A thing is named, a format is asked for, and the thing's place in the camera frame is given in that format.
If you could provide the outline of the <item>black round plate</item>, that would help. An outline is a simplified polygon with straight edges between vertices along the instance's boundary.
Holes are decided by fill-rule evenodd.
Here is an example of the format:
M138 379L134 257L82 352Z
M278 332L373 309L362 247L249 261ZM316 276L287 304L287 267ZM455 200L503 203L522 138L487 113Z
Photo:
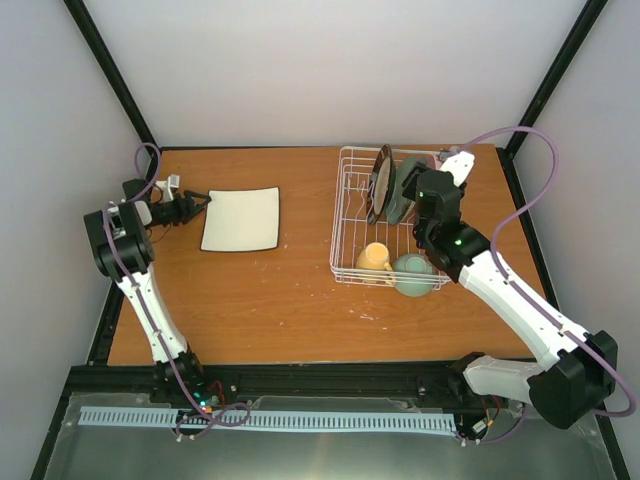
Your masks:
M367 188L367 223L375 225L387 209L395 186L396 166L392 148L385 144L379 150Z

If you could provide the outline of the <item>green ceramic bowl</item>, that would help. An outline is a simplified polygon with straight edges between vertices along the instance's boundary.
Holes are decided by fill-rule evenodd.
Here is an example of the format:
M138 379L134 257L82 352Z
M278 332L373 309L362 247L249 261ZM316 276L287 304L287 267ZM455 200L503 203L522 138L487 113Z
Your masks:
M394 288L402 295L421 297L435 287L435 270L422 254L402 255L393 262L392 268L395 273Z

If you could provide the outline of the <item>teal flower plate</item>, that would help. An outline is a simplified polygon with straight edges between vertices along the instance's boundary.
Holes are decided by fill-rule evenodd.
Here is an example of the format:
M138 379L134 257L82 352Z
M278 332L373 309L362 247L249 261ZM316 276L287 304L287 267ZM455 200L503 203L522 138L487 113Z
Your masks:
M396 168L395 183L391 200L386 207L385 215L390 225L399 224L413 207L414 202L403 196L403 182L417 164L424 164L424 156L409 156Z

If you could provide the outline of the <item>white square plate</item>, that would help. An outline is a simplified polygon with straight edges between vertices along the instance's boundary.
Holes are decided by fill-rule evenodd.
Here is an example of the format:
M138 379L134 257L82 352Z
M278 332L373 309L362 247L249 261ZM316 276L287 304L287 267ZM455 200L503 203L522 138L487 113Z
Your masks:
M210 190L201 249L240 253L275 249L279 243L280 190Z

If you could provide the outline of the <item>pink round plate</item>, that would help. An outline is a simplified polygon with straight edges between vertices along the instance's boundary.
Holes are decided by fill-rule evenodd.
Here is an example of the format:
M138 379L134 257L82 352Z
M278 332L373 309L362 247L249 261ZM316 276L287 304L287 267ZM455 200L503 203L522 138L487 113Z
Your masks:
M439 170L442 162L437 155L429 154L425 157L425 164L433 170Z

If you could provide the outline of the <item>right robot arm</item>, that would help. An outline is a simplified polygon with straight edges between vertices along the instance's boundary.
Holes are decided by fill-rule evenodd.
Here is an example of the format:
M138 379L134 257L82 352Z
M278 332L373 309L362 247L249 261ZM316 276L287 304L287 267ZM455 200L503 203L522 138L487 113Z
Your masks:
M592 334L564 317L502 263L482 233L462 221L469 166L411 170L401 190L415 203L413 236L428 260L488 305L534 359L469 354L461 361L461 375L471 392L529 404L549 424L566 430L614 392L617 342L604 330Z

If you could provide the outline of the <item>white wire dish rack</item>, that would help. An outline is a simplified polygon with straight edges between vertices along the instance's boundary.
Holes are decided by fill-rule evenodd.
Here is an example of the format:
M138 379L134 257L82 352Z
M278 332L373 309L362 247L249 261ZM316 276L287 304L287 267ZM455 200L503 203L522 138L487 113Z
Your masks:
M344 146L339 151L329 256L330 271L338 283L394 287L394 272L366 272L356 268L359 254L369 243L386 245L391 260L420 252L412 234L413 210L397 225L388 224L385 214L375 225L367 223L367 188L378 152L377 147L364 146ZM438 290L449 278L434 270L434 289Z

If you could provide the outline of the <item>yellow ceramic mug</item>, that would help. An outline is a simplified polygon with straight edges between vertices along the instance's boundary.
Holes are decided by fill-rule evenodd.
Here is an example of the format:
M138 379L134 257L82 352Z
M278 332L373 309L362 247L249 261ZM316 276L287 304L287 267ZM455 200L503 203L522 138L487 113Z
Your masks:
M366 272L392 272L389 249L383 243L369 243L359 254L356 268Z

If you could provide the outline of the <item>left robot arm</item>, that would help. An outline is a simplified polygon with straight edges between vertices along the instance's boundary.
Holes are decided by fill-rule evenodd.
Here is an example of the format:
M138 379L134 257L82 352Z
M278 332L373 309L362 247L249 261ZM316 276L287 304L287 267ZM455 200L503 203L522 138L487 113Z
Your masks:
M155 278L155 254L148 229L185 225L202 213L211 199L178 191L171 175L150 186L142 179L123 183L124 200L84 216L98 270L128 299L147 337L156 377L172 384L186 402L202 401L208 378L188 341L173 322Z

